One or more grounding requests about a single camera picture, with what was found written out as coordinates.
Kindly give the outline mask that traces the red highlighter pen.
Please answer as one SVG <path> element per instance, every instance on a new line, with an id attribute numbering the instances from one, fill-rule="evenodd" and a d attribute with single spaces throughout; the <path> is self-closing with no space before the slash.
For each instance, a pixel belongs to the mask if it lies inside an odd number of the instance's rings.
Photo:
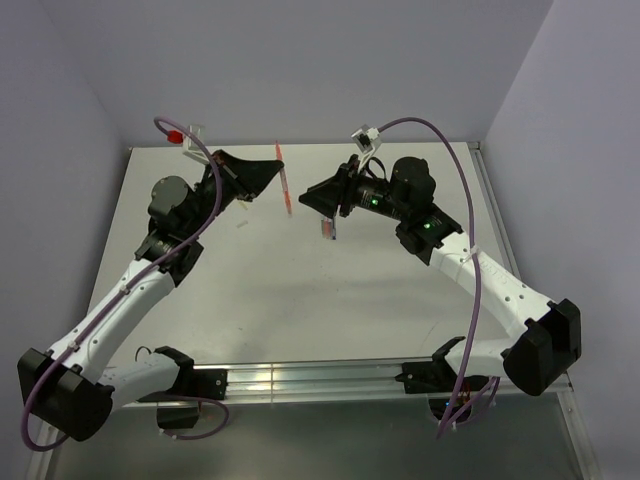
<path id="1" fill-rule="evenodd" d="M 326 239 L 332 238 L 332 225 L 331 225 L 331 220 L 329 218 L 325 218 L 323 220 L 323 232 L 324 232 L 324 237 Z"/>

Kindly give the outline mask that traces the orange highlighter pen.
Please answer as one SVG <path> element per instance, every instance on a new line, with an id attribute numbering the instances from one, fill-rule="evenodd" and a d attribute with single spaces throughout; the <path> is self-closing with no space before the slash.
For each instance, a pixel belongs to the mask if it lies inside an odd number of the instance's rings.
<path id="1" fill-rule="evenodd" d="M 293 216 L 292 200 L 291 200 L 291 195 L 290 195 L 290 191 L 289 191 L 289 186 L 288 186 L 288 181 L 287 181 L 287 176 L 286 176 L 286 170 L 285 170 L 285 167 L 284 167 L 283 154 L 282 154 L 281 146 L 280 146 L 278 141 L 276 141 L 276 143 L 275 143 L 275 153 L 276 153 L 277 160 L 279 160 L 279 161 L 281 161 L 283 163 L 283 168 L 280 170 L 279 176 L 280 176 L 281 187 L 282 187 L 284 204 L 285 204 L 287 216 L 289 218 L 292 218 L 292 216 Z"/>

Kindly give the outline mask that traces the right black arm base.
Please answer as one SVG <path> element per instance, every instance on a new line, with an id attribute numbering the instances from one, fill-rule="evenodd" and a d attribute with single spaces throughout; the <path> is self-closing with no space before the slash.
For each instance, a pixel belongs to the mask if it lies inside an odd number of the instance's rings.
<path id="1" fill-rule="evenodd" d="M 446 394 L 446 398 L 429 400 L 428 405 L 431 414 L 440 422 L 449 404 L 449 398 L 457 374 L 446 363 L 441 354 L 436 354 L 429 360 L 404 362 L 401 364 L 401 372 L 395 376 L 395 381 L 403 385 L 404 392 L 408 395 L 416 394 Z M 461 391 L 452 409 L 452 414 L 458 413 L 478 393 L 490 379 L 485 376 L 465 377 Z"/>

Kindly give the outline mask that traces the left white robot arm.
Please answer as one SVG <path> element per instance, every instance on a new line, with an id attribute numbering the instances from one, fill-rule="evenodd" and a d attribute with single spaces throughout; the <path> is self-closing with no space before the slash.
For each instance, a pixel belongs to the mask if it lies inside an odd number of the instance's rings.
<path id="1" fill-rule="evenodd" d="M 91 438 L 120 407 L 149 396 L 183 399 L 194 390 L 194 361 L 159 347 L 125 368 L 108 363 L 140 321 L 190 274 L 204 248 L 198 239 L 232 202 L 255 200 L 283 170 L 280 160 L 242 160 L 223 150 L 209 156 L 200 181 L 179 176 L 155 183 L 148 233 L 116 285 L 67 335 L 48 349 L 27 350 L 17 364 L 24 401 L 21 435 L 30 416 L 64 439 Z"/>

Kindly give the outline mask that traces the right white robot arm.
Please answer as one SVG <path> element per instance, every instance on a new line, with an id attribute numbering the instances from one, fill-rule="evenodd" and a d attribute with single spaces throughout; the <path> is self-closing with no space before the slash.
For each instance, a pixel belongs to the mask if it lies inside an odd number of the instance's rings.
<path id="1" fill-rule="evenodd" d="M 465 379 L 479 387 L 481 380 L 505 377 L 528 395 L 544 393 L 581 356 L 579 308 L 536 292 L 486 253 L 472 250 L 468 234 L 435 204 L 436 181 L 425 160 L 397 160 L 388 179 L 368 177 L 357 163 L 351 157 L 341 164 L 335 175 L 301 194 L 300 203 L 329 218 L 359 207 L 396 220 L 405 250 L 479 296 L 506 333 L 475 342 L 469 352 L 463 337 L 455 337 L 429 361 L 404 365 L 397 381 L 408 393 L 445 393 Z"/>

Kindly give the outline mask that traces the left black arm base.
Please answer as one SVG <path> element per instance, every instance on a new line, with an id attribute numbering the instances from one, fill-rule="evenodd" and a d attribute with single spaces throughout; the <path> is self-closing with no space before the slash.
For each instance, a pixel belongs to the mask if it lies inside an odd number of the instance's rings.
<path id="1" fill-rule="evenodd" d="M 142 397 L 139 403 L 186 402 L 186 406 L 158 407 L 156 422 L 169 431 L 189 430 L 196 426 L 205 403 L 221 403 L 226 396 L 228 371 L 222 368 L 194 369 L 184 384 L 168 392 L 156 392 Z"/>

